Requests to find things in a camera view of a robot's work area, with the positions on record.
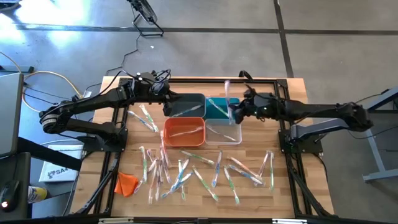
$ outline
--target orange cloth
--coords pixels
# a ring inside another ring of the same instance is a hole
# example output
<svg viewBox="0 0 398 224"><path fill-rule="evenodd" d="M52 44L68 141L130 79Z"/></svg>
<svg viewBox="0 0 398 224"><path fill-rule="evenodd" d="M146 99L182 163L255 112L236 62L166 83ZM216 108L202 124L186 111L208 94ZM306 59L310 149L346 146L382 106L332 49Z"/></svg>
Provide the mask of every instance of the orange cloth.
<svg viewBox="0 0 398 224"><path fill-rule="evenodd" d="M125 197L129 197L130 195L132 195L132 193L134 193L134 189L138 185L137 177L134 177L133 175L123 174L122 172L119 172L118 176L119 178L116 182L114 192L117 194L121 194Z"/></svg>

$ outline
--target concrete floor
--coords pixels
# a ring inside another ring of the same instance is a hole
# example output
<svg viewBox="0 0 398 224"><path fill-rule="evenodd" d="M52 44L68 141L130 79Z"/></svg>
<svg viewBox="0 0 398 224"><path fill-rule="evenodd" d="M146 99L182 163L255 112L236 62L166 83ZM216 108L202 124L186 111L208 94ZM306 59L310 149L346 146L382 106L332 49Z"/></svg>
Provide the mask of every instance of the concrete floor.
<svg viewBox="0 0 398 224"><path fill-rule="evenodd" d="M149 2L163 27L278 29L272 0ZM394 0L279 2L286 29L398 30L398 2ZM81 91L100 82L107 70L121 64L131 73L171 68L174 76L226 77L245 69L254 77L287 77L278 33L169 32L164 38L139 39L139 52L124 57L136 47L136 32L15 30L10 24L131 27L132 14L126 1L25 0L21 4L16 11L0 14L1 50L21 65L66 75ZM398 85L397 35L288 34L287 45L294 77L305 79L311 103L356 101ZM29 83L38 90L66 97L74 94L63 80L49 75L32 77ZM33 99L29 102L41 110L48 107ZM84 114L80 118L91 116ZM35 142L58 138L44 134L37 114L24 105L20 136ZM338 131L322 143L336 214L397 222L398 178L373 184L362 180L362 175L377 171L368 142ZM383 152L382 156L386 167L398 168L398 153ZM32 162L32 170L40 171L41 162ZM67 191L70 184L61 188ZM66 199L67 195L62 195L35 204L34 217L60 215Z"/></svg>

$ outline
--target white cable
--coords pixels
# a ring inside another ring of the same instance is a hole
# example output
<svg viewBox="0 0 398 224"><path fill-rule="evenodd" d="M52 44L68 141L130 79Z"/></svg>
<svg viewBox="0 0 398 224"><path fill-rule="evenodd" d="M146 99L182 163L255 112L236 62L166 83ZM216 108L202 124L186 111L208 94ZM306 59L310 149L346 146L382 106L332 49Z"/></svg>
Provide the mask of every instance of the white cable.
<svg viewBox="0 0 398 224"><path fill-rule="evenodd" d="M79 141L79 140L76 140L76 139L54 140L54 141L49 141L49 142L42 143L42 144L40 144L40 145L41 145L41 146L44 146L44 145L46 145L46 144L51 144L51 143L55 143L55 142L64 142L64 141Z"/></svg>
<svg viewBox="0 0 398 224"><path fill-rule="evenodd" d="M3 52L0 52L0 54L4 55L6 58L8 58L8 59L17 67L19 73L22 73L22 72L21 72L21 68L19 67L19 65L18 65L12 58L8 57L8 56L7 56L5 53L3 53ZM79 97L79 98L83 98L83 95L77 90L77 88L74 86L74 84L73 84L71 81L69 81L69 79L68 79L67 77L65 77L65 76L63 76L63 75L61 75L61 74L58 74L58 73L56 73L56 72L50 72L50 71L37 71L37 72L31 73L31 74L25 75L24 80L28 79L28 78L31 77L32 75L36 75L36 74L39 74L39 73L48 73L48 74L56 75L56 76L58 76L58 77L63 78L65 81L67 81L67 82L69 83L70 86L72 86L72 88L74 89L74 91L77 93L78 97ZM37 109L31 107L31 105L29 105L29 104L26 102L26 100L25 100L25 94L24 94L24 93L25 93L25 89L23 89L23 91L22 91L22 101L25 103L25 105L26 105L28 108L30 108L31 110L33 110L33 111L40 112L39 110L37 110Z"/></svg>

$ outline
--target wooden table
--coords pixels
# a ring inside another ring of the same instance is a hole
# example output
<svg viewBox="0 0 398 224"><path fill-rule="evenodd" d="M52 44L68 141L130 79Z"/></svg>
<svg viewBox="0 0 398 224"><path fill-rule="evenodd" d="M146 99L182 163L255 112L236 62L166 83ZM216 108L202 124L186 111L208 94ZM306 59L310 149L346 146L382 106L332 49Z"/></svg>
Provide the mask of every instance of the wooden table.
<svg viewBox="0 0 398 224"><path fill-rule="evenodd" d="M109 85L113 77L104 77L101 89ZM111 88L117 87L118 79L112 84ZM288 78L290 98L307 102L307 93L302 78ZM274 92L274 87L268 84L252 84L257 92ZM177 93L203 93L205 96L224 96L224 87L219 83L171 83L170 89ZM246 87L243 84L231 84L231 96L242 100L243 92ZM142 111L139 108L140 103L130 106L142 117ZM167 119L162 112L162 105L145 104L148 112L153 117L159 129L163 129L164 121ZM106 108L95 111L93 122L103 123L111 121L113 109ZM122 153L119 171L125 174L142 177L142 154L139 151L140 146L146 149L156 150L160 157L159 133L150 132L144 125L132 117L127 118L126 124L129 134L126 150ZM265 176L266 187L255 187L253 183L239 175L233 170L229 170L232 180L236 187L237 194L241 201L239 206L235 205L233 193L228 185L228 181L221 170L218 177L215 194L219 196L219 202L216 203L210 194L200 183L198 177L193 175L185 184L186 201L181 199L181 193L176 192L163 200L159 200L152 205L148 204L149 185L143 184L136 195L124 198L116 194L113 201L113 217L228 217L228 218L288 218L294 217L292 198L290 194L289 180L287 177L287 168L284 155L280 152L277 140L277 130L279 122L267 119L266 122L260 122L254 117L245 117L242 122L243 141L237 146L207 146L199 148L186 149L189 152L201 155L205 158L216 161L218 152L223 150L223 159L221 165L227 164L227 156L233 156L248 166L254 172L257 172L262 164L266 150L271 150L275 154L274 159L274 191L269 190L269 164L267 164L263 176ZM170 175L175 180L178 174L178 159L184 159L179 149L167 148L169 158L172 162ZM333 213L328 184L326 182L325 171L322 164L312 154L303 154L303 164L307 185L313 192L317 200L330 213ZM80 176L78 179L76 192L73 198L71 212L77 211L89 199L91 194L97 188L104 153L94 152L87 157L82 164ZM210 185L215 169L208 165L191 159L188 169L192 165L198 168L199 173ZM162 185L161 193L170 189L169 184ZM302 194L298 186L298 199L302 211ZM104 209L108 196L108 188L105 188L103 194L103 203L101 211Z"/></svg>

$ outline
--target orange bin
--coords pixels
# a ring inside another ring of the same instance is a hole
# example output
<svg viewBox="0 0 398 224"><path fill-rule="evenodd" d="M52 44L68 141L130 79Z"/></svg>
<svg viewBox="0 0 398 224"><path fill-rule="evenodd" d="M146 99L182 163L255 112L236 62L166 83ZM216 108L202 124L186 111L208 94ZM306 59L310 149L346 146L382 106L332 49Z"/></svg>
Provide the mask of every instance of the orange bin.
<svg viewBox="0 0 398 224"><path fill-rule="evenodd" d="M174 134L203 129L194 133L173 136ZM169 118L164 123L164 142L169 146L200 146L205 142L205 121L202 118Z"/></svg>

